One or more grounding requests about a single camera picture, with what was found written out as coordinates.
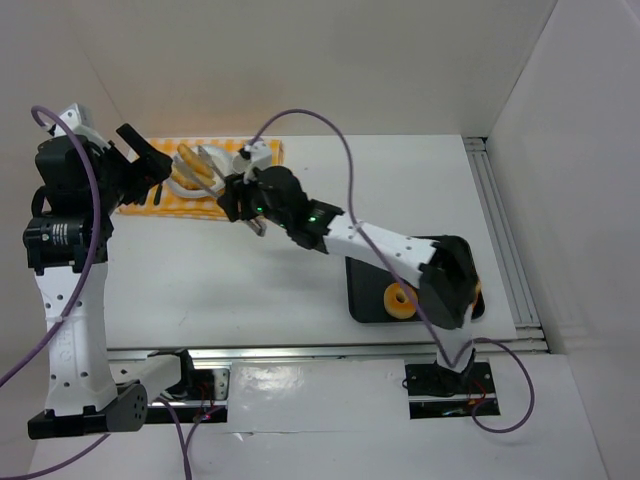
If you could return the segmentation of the lavender mug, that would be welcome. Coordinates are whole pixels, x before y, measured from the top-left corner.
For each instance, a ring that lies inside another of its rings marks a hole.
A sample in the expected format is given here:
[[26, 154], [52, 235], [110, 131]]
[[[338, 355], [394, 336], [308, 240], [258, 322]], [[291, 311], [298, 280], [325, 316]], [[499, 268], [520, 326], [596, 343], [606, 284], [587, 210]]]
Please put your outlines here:
[[235, 174], [243, 175], [249, 168], [250, 164], [250, 158], [244, 158], [240, 153], [237, 153], [231, 162], [231, 168]]

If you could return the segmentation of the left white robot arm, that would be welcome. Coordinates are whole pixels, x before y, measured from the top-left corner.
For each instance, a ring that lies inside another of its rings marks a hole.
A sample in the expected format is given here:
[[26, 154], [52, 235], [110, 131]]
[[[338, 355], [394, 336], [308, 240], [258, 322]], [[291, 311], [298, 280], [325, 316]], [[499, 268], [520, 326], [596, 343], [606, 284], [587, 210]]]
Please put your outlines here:
[[86, 161], [66, 135], [40, 144], [35, 156], [43, 184], [32, 199], [23, 244], [53, 337], [45, 407], [27, 423], [32, 440], [135, 432], [144, 425], [149, 403], [182, 380], [183, 351], [151, 355], [139, 374], [121, 383], [109, 366], [104, 296], [110, 216], [171, 172], [170, 158], [131, 125], [116, 132], [136, 160], [91, 130], [78, 136]]

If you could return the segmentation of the black-handled spoon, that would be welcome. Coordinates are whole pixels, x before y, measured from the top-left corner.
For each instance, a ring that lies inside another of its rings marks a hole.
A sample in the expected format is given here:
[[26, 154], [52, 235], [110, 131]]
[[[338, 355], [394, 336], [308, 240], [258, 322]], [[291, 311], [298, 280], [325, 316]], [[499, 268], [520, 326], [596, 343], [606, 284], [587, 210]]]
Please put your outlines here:
[[155, 194], [154, 194], [154, 197], [153, 197], [153, 205], [154, 206], [158, 206], [160, 204], [161, 197], [162, 197], [162, 190], [163, 190], [163, 185], [162, 184], [160, 184], [160, 185], [158, 185], [156, 187]]

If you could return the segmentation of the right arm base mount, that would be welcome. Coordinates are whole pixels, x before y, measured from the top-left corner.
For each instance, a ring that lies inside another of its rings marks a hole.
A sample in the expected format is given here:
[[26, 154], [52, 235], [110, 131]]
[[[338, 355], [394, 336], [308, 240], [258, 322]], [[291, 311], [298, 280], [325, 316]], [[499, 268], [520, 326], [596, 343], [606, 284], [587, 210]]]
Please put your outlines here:
[[445, 379], [435, 363], [405, 365], [403, 388], [408, 394], [411, 420], [499, 416], [492, 370], [488, 362], [476, 362], [467, 379]]

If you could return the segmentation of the oval bread loaf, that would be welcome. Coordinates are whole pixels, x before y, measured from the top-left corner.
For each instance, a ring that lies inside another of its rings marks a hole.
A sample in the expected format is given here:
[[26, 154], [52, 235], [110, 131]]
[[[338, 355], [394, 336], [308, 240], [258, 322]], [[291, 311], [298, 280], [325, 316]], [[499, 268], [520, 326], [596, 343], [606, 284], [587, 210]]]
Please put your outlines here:
[[197, 152], [188, 145], [180, 143], [177, 147], [177, 153], [181, 161], [195, 174], [208, 179], [214, 177], [212, 168], [201, 160]]

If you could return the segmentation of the black tray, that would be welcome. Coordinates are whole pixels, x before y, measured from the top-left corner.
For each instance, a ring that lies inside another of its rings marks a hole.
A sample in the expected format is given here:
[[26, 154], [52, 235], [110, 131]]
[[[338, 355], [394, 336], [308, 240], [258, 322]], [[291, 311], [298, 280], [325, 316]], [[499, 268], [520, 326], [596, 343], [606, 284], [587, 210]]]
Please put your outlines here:
[[[440, 327], [459, 328], [464, 311], [471, 310], [480, 281], [468, 242], [456, 235], [428, 236], [435, 247], [435, 258], [419, 271], [426, 275], [417, 287], [411, 288], [429, 321]], [[383, 305], [385, 289], [397, 283], [391, 273], [363, 261], [348, 258], [346, 280], [349, 312], [360, 323], [417, 321], [416, 314], [408, 320], [394, 320]]]

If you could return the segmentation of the white paper plate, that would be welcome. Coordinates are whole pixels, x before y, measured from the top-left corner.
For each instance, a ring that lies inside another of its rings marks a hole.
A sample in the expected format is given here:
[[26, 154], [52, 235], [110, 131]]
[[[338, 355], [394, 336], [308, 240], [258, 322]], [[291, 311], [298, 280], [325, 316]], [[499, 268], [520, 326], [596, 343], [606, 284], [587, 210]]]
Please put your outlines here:
[[193, 181], [199, 183], [202, 189], [195, 191], [186, 190], [171, 179], [171, 174], [165, 181], [167, 187], [174, 195], [184, 199], [195, 200], [207, 197], [217, 199], [224, 190], [224, 178], [232, 172], [231, 154], [221, 147], [210, 144], [200, 144], [189, 147], [196, 151], [200, 159], [212, 168], [214, 172], [213, 178], [216, 180], [216, 185], [212, 188], [209, 188], [206, 185], [202, 184], [193, 175], [194, 172], [192, 172], [191, 169], [181, 161], [178, 153], [176, 152], [172, 157], [171, 174], [174, 170], [177, 170], [185, 176], [190, 177]]

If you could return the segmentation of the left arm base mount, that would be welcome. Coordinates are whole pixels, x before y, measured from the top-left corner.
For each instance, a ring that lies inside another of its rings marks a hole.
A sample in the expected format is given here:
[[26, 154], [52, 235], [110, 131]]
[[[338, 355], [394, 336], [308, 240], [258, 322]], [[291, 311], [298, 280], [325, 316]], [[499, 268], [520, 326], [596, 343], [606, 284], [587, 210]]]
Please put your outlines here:
[[229, 366], [195, 368], [186, 383], [163, 391], [181, 424], [222, 424], [228, 419], [231, 370]]

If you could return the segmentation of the small round bun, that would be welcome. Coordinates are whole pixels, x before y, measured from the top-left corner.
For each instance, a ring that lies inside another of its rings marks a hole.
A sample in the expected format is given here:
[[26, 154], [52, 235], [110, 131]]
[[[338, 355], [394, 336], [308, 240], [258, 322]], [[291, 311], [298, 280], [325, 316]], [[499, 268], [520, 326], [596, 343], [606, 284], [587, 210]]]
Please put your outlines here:
[[[415, 297], [415, 291], [409, 288], [411, 297]], [[394, 320], [408, 320], [416, 314], [416, 308], [398, 283], [390, 284], [383, 294], [385, 311]]]

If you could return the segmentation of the yellow checkered cloth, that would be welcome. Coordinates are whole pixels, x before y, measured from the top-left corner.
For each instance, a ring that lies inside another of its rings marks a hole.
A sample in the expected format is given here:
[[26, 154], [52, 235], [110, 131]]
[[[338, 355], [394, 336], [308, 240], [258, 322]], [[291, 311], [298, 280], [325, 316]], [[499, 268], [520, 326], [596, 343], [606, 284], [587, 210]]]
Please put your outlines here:
[[[240, 147], [247, 141], [247, 138], [224, 138], [224, 137], [187, 137], [187, 138], [150, 138], [150, 144], [163, 153], [173, 156], [177, 152], [180, 143], [189, 146], [210, 144], [223, 148], [231, 155], [234, 155]], [[148, 193], [145, 205], [132, 203], [118, 209], [123, 215], [134, 216], [159, 216], [174, 218], [191, 218], [202, 220], [226, 221], [227, 217], [223, 210], [216, 204], [213, 198], [201, 198], [189, 200], [174, 195], [165, 183], [163, 185], [162, 197], [158, 206], [153, 205], [153, 197], [156, 187]]]

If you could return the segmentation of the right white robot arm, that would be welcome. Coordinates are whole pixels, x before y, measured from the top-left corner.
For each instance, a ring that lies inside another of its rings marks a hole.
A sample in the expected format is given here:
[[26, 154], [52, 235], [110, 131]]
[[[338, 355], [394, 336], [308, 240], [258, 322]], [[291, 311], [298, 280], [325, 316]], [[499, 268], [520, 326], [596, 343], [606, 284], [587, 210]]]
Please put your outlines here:
[[469, 322], [481, 286], [463, 238], [417, 238], [359, 221], [337, 206], [310, 199], [282, 166], [259, 170], [251, 178], [234, 173], [224, 183], [218, 204], [230, 221], [263, 217], [304, 249], [389, 272], [433, 336], [439, 376], [467, 380], [475, 360]]

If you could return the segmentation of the metal tongs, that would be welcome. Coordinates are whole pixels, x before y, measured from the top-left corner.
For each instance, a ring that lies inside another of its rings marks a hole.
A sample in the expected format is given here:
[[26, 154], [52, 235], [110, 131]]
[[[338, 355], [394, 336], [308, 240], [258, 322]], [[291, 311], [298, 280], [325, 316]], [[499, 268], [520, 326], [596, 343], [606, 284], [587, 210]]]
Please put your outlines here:
[[234, 153], [213, 144], [180, 143], [172, 157], [172, 173], [166, 185], [179, 198], [218, 201], [227, 177], [238, 175], [242, 183], [248, 184], [259, 171], [272, 165], [273, 156], [271, 147], [262, 140], [243, 145]]

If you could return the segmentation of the aluminium rail right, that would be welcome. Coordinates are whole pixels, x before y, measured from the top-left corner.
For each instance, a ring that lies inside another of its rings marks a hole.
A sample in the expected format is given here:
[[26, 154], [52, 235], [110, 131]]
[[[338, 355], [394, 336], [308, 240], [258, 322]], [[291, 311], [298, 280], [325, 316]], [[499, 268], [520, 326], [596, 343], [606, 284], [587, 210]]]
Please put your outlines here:
[[462, 140], [517, 332], [512, 349], [529, 354], [549, 353], [546, 336], [490, 165], [486, 139], [463, 137]]

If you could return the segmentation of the aluminium rail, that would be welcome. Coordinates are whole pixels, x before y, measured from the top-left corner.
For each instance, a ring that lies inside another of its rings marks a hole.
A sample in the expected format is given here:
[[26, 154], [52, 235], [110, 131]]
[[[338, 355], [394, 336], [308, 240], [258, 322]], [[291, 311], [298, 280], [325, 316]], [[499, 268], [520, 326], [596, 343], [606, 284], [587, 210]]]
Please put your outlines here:
[[512, 349], [529, 354], [549, 353], [546, 336], [490, 165], [486, 139], [463, 137], [462, 140], [517, 332]]
[[[547, 342], [542, 338], [524, 337], [506, 342], [507, 347], [518, 354], [549, 353]], [[493, 344], [476, 343], [479, 358], [504, 354], [504, 350]], [[188, 349], [196, 368], [218, 368], [237, 362], [249, 363], [287, 363], [330, 360], [379, 360], [401, 358], [409, 361], [432, 361], [436, 357], [433, 344], [399, 345], [340, 345], [310, 347], [264, 347], [264, 348], [224, 348], [224, 349]], [[152, 350], [110, 350], [111, 363], [124, 364], [141, 362]]]

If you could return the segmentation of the aluminium rail front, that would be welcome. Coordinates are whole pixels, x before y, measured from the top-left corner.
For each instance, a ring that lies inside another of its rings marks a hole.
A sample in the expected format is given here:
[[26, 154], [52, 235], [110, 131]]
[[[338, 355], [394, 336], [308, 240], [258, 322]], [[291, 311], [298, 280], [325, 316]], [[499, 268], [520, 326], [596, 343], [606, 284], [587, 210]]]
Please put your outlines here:
[[[542, 338], [524, 337], [506, 342], [507, 347], [518, 354], [549, 353], [547, 342]], [[479, 358], [504, 354], [504, 350], [493, 344], [476, 343]], [[287, 363], [330, 360], [379, 360], [401, 358], [409, 361], [432, 361], [436, 357], [433, 344], [399, 345], [340, 345], [310, 347], [264, 347], [264, 348], [224, 348], [224, 349], [188, 349], [196, 368], [218, 368], [237, 362], [249, 363]], [[124, 364], [141, 362], [152, 350], [110, 350], [111, 363]]]

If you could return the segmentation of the long bread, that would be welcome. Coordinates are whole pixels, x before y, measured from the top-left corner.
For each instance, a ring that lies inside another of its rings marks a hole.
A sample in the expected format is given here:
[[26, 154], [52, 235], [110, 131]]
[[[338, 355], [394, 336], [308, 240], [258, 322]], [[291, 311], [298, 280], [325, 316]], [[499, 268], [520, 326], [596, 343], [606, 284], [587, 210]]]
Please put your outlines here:
[[[204, 185], [212, 188], [216, 185], [214, 178], [209, 178], [199, 172], [194, 172], [193, 175]], [[185, 176], [181, 172], [174, 170], [171, 174], [171, 179], [186, 190], [201, 190], [202, 187], [199, 183], [193, 181], [190, 177]]]

